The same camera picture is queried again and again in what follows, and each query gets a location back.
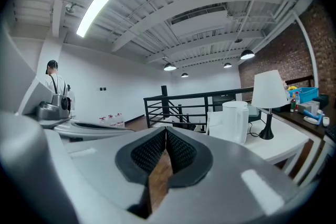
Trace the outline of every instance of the staircase railing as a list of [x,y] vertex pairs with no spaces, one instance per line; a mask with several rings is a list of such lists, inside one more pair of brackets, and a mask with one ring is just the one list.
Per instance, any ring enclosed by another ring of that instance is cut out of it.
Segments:
[[[294,84],[303,81],[309,81],[313,79],[313,76],[307,76],[298,79],[287,80],[286,84]],[[239,94],[239,93],[247,93],[253,92],[253,87],[241,88],[241,89],[233,89],[226,91],[216,91],[216,92],[203,92],[203,93],[194,93],[194,94],[184,94],[184,95],[172,95],[168,96],[166,86],[161,86],[162,95],[158,95],[155,97],[144,98],[145,112],[146,112],[146,121],[148,128],[152,127],[154,124],[161,123],[169,123],[169,124],[180,124],[180,126],[193,126],[193,125],[203,125],[206,126],[209,107],[213,107],[215,110],[216,106],[222,106],[222,104],[209,104],[208,97],[217,97],[221,95],[228,94]],[[183,100],[183,99],[196,99],[203,98],[204,104],[197,105],[174,105],[171,100]],[[184,114],[183,108],[204,108],[204,113],[193,113],[193,114]],[[179,121],[168,121],[166,120],[169,117],[175,117]],[[205,117],[205,122],[190,122],[190,117]]]

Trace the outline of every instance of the water bottle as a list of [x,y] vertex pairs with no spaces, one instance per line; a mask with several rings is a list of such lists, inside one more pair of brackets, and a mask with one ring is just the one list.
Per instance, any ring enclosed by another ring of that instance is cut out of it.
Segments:
[[295,93],[293,93],[292,101],[290,101],[290,112],[294,112],[296,105]]
[[300,94],[299,92],[295,92],[295,100],[296,100],[296,104],[295,104],[295,111],[298,111],[298,104],[300,103]]
[[124,121],[124,117],[122,116],[122,114],[121,114],[121,113],[120,113],[119,117],[120,117],[120,121],[121,121],[121,127],[125,128],[125,121]]
[[111,116],[111,115],[108,115],[108,116],[107,116],[107,119],[106,119],[106,125],[110,125],[110,116]]
[[101,125],[105,125],[106,124],[105,117],[102,117],[102,118],[99,118],[99,119],[100,119],[99,124],[101,124]]
[[117,125],[118,127],[122,127],[122,117],[120,115],[120,113],[118,113],[117,117]]
[[109,126],[117,127],[117,122],[115,120],[116,119],[112,115],[109,115]]

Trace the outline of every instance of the fluorescent light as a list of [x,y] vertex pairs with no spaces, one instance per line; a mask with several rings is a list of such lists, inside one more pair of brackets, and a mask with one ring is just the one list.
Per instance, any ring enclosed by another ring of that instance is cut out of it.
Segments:
[[84,37],[94,18],[105,6],[108,0],[93,0],[88,10],[85,12],[82,21],[77,29],[77,35]]

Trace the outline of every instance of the black cord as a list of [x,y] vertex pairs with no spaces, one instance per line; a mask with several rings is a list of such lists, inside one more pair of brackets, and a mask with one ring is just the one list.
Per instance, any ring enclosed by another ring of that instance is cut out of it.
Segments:
[[251,127],[250,127],[250,131],[249,131],[248,134],[252,135],[253,137],[258,137],[260,134],[257,134],[257,133],[251,133],[251,129],[252,129],[253,124],[252,124],[251,122],[249,122],[249,123],[251,124]]

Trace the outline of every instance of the blue box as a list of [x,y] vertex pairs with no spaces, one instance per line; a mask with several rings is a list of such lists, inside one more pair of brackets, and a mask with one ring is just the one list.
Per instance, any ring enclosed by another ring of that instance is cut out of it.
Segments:
[[313,100],[313,98],[319,96],[319,88],[315,87],[301,87],[294,90],[290,90],[288,92],[290,94],[290,97],[293,96],[293,93],[299,92],[300,103],[309,102]]

